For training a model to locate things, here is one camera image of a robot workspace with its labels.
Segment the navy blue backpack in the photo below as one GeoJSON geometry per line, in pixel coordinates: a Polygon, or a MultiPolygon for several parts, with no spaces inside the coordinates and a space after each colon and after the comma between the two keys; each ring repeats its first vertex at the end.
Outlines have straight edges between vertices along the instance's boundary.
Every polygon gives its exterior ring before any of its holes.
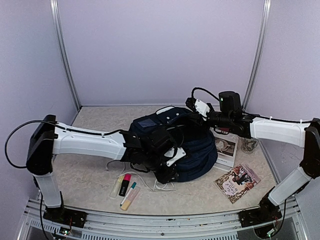
{"type": "Polygon", "coordinates": [[[210,127],[200,122],[200,114],[184,107],[165,107],[157,112],[136,118],[130,124],[130,132],[139,136],[151,133],[159,127],[179,127],[183,131],[183,148],[186,156],[174,164],[176,180],[184,183],[198,179],[208,173],[217,161],[215,136],[210,127]]]}

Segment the white charger with cable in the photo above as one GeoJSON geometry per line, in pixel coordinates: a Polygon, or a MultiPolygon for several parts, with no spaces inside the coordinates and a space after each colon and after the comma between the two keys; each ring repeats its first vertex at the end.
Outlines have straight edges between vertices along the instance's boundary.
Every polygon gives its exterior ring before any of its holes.
{"type": "Polygon", "coordinates": [[[105,164],[105,170],[109,172],[111,177],[111,183],[108,184],[112,189],[116,185],[116,182],[119,178],[125,176],[125,174],[130,174],[133,176],[134,180],[138,180],[139,183],[144,184],[144,186],[150,192],[173,192],[176,191],[175,185],[173,183],[159,183],[152,172],[146,172],[144,169],[133,169],[128,163],[120,162],[119,160],[111,160],[105,164]],[[123,164],[121,172],[110,169],[110,165],[115,163],[116,167],[119,167],[120,164],[123,164]]]}

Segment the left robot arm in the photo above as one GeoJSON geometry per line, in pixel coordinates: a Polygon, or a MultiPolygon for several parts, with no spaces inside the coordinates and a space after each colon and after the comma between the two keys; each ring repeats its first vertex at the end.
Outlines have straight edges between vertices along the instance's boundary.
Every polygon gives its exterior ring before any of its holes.
{"type": "Polygon", "coordinates": [[[110,132],[73,127],[56,120],[49,114],[43,120],[31,120],[16,127],[6,138],[4,155],[8,155],[10,138],[18,130],[29,124],[38,127],[29,140],[27,169],[42,194],[45,205],[41,219],[69,226],[83,228],[87,213],[64,206],[64,199],[58,188],[53,169],[56,155],[75,154],[109,158],[133,165],[141,164],[165,184],[176,175],[176,162],[187,154],[182,141],[174,138],[178,127],[160,126],[146,136],[138,136],[133,131],[117,129],[110,132]]]}

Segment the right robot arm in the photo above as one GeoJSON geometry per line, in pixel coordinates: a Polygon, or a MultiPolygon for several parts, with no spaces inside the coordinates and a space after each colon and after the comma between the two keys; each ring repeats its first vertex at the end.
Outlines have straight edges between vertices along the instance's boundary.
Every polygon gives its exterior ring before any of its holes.
{"type": "Polygon", "coordinates": [[[219,111],[210,103],[196,99],[195,110],[212,128],[223,128],[245,139],[261,141],[278,183],[260,200],[258,207],[239,212],[242,227],[284,219],[280,209],[288,200],[320,176],[320,120],[287,120],[246,112],[240,95],[234,91],[219,93],[219,111]]]}

